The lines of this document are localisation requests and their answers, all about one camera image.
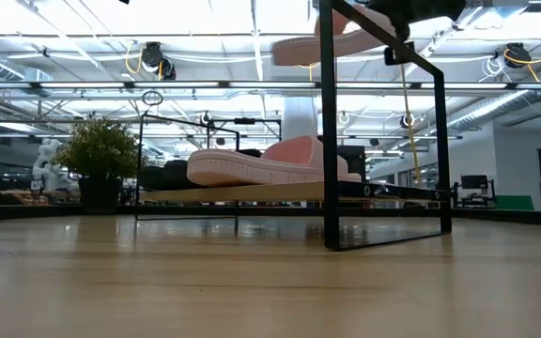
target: white column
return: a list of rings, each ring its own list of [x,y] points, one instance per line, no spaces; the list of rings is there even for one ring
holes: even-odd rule
[[[283,139],[317,136],[318,117],[313,97],[285,98],[283,110]]]

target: computer monitor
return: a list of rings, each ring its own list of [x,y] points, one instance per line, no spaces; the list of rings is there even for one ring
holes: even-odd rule
[[[462,189],[487,189],[487,175],[468,175],[460,177]]]

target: white robot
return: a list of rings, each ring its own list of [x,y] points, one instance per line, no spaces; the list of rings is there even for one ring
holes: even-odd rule
[[[73,183],[67,177],[61,177],[64,182],[60,182],[60,165],[52,165],[52,158],[59,147],[60,142],[58,140],[43,139],[42,145],[39,146],[39,156],[35,164],[33,164],[32,191],[52,192],[58,188],[68,188]]]

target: green plant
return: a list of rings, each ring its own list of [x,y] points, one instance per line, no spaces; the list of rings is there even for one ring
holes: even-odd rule
[[[53,162],[83,177],[116,179],[137,174],[137,137],[129,124],[107,119],[76,124]]]

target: metal beam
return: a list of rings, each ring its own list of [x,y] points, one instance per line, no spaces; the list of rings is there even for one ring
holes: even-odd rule
[[[84,49],[79,47],[74,41],[72,41],[69,36],[66,35],[61,29],[59,29],[54,23],[50,22],[47,18],[45,18],[41,13],[39,13],[39,9],[35,6],[34,3],[26,3],[24,0],[16,0],[18,4],[20,4],[23,8],[28,10],[29,12],[33,13],[37,17],[41,18],[44,22],[46,22],[48,25],[52,27],[52,29],[57,33],[57,35],[65,40],[76,52],[78,52],[80,55],[85,57],[89,62],[93,64],[97,69],[100,69],[103,73],[110,76],[112,79],[116,79],[116,77],[111,74],[103,65],[101,65],[98,61],[96,61],[91,55],[89,55]]]

